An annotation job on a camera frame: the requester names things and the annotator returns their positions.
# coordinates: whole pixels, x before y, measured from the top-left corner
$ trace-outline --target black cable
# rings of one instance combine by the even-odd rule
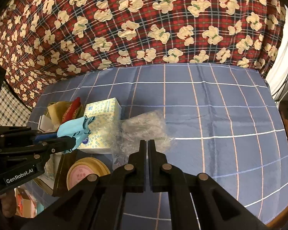
[[[277,90],[274,94],[272,94],[272,97],[273,97],[274,95],[276,95],[276,94],[282,89],[282,87],[283,87],[284,85],[286,86],[287,81],[288,81],[288,73],[287,73],[287,76],[286,76],[285,81],[284,81],[283,84],[280,86],[280,88],[278,88],[278,90]]]

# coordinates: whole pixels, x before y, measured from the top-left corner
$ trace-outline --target clear plastic bag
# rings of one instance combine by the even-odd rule
[[[113,169],[126,164],[129,155],[139,151],[140,140],[154,139],[159,152],[168,150],[175,140],[167,135],[163,112],[158,110],[112,124],[111,135],[115,136],[108,139],[112,146]]]

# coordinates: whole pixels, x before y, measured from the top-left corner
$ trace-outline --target white wall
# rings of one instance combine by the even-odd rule
[[[288,44],[287,43],[288,43],[288,8],[286,7],[286,19],[285,19],[285,25],[284,25],[284,30],[283,30],[282,43],[280,45],[280,48],[278,49],[278,54],[277,54],[275,63],[266,77],[266,80],[269,83],[269,86],[271,89],[271,94],[274,94],[279,89],[279,87],[283,84],[288,74]]]

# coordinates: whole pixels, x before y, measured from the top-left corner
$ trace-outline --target blue tablecloth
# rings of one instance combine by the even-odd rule
[[[288,143],[282,120],[255,70],[220,64],[166,64],[86,73],[46,88],[29,119],[50,102],[116,97],[126,119],[162,110],[177,144],[169,163],[205,172],[264,223],[288,205]],[[166,193],[127,194],[123,230],[170,229]]]

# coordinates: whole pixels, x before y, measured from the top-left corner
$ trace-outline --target blue logo on package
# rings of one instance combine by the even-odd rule
[[[82,143],[87,144],[88,143],[88,137]]]

